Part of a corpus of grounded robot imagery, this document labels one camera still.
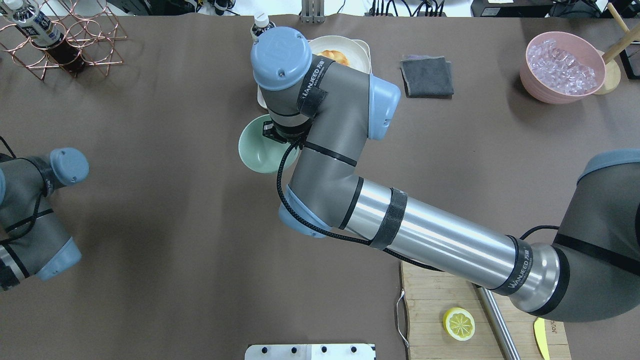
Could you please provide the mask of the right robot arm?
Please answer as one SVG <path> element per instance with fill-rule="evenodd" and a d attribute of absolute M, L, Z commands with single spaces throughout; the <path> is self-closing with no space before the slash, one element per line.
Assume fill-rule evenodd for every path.
<path fill-rule="evenodd" d="M 263 136 L 288 145 L 276 190 L 290 228 L 448 272 L 550 321 L 603 321 L 639 305 L 637 148 L 595 155 L 553 242 L 530 244 L 355 174 L 366 141 L 393 120 L 395 84 L 314 54 L 285 26 L 258 35 L 250 60 L 270 115 Z"/>

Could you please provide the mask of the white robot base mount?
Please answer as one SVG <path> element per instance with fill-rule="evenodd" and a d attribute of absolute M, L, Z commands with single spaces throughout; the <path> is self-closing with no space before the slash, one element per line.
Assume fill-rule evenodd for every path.
<path fill-rule="evenodd" d="M 362 342 L 254 344 L 247 347 L 245 360 L 376 360 L 374 344 Z"/>

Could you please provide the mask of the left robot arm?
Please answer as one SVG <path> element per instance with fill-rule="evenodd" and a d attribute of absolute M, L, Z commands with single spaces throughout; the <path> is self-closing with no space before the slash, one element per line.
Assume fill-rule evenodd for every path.
<path fill-rule="evenodd" d="M 73 147 L 57 148 L 40 156 L 2 153 L 2 291 L 13 289 L 30 276 L 50 280 L 82 259 L 73 236 L 47 198 L 58 189 L 84 182 L 89 171 L 86 156 Z"/>

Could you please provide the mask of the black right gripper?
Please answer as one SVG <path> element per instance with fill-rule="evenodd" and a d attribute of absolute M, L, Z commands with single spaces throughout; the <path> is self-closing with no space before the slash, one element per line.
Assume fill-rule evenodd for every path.
<path fill-rule="evenodd" d="M 279 130 L 276 123 L 272 120 L 263 121 L 262 136 L 279 144 L 292 144 L 297 139 L 296 136 Z"/>

